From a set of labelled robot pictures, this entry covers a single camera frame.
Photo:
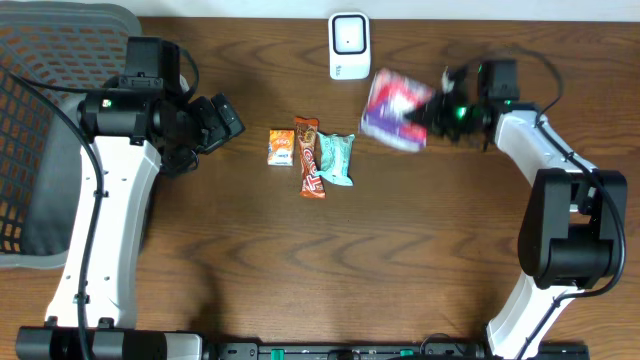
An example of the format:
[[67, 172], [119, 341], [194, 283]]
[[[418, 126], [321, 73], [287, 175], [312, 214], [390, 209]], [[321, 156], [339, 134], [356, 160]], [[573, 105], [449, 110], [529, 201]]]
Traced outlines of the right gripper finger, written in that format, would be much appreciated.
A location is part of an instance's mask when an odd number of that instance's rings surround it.
[[433, 127], [434, 121], [438, 117], [438, 105], [432, 103], [420, 104], [418, 107], [404, 114], [404, 118], [427, 130]]
[[444, 94], [462, 94], [466, 92], [468, 67], [446, 67], [441, 76], [441, 89]]

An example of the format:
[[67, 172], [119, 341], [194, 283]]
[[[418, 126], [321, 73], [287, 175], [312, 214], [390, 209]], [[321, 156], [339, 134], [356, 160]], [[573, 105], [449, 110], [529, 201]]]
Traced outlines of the pink purple pad pack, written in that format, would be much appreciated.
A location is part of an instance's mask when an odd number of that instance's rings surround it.
[[434, 90], [412, 78], [383, 68], [371, 84], [360, 120], [360, 132], [396, 150], [419, 152], [426, 147], [427, 129], [413, 121]]

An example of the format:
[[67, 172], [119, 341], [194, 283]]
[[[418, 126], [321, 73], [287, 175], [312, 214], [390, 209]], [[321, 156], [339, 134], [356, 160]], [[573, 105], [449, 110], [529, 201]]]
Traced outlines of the teal snack pack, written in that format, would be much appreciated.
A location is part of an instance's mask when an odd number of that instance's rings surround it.
[[341, 136], [319, 133], [321, 147], [321, 167], [317, 174], [338, 186], [353, 186], [349, 177], [349, 165], [355, 135]]

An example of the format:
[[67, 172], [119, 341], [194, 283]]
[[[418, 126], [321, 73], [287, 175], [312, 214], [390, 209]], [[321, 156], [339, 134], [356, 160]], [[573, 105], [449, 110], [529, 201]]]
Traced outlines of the small orange tissue pack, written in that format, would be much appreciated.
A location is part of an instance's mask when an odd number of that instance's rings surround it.
[[292, 166], [294, 139], [294, 130], [271, 130], [269, 132], [267, 164], [269, 166]]

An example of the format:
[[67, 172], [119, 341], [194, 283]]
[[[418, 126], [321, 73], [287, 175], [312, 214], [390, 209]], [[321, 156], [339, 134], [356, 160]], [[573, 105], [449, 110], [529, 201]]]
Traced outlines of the orange Top chocolate bar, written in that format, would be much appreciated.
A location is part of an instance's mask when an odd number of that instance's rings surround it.
[[300, 195], [306, 198], [324, 199], [325, 189], [321, 177], [317, 174], [315, 145], [319, 121], [315, 118], [295, 119], [296, 140], [299, 146], [302, 185]]

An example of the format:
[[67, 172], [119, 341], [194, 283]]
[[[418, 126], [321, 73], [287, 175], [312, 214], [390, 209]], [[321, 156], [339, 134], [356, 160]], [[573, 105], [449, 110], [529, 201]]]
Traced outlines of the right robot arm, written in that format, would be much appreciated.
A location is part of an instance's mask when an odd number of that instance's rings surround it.
[[527, 178], [531, 193], [518, 235], [522, 272], [486, 326], [486, 354], [532, 359], [560, 313], [575, 299], [598, 297], [620, 281], [626, 262], [627, 182], [576, 154], [542, 108], [522, 103], [513, 60], [484, 61], [477, 101], [464, 90], [466, 68], [445, 71], [442, 88], [405, 118], [457, 140], [482, 132]]

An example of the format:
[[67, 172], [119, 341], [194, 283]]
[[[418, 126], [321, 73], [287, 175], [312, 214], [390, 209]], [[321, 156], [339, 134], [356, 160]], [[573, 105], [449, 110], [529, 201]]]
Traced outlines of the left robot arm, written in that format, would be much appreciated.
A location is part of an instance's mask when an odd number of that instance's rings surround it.
[[69, 126], [81, 144], [80, 194], [63, 276], [21, 359], [208, 359], [198, 333], [136, 326], [135, 271], [157, 176], [194, 170], [239, 136], [223, 94], [195, 97], [177, 76], [119, 76], [88, 90]]

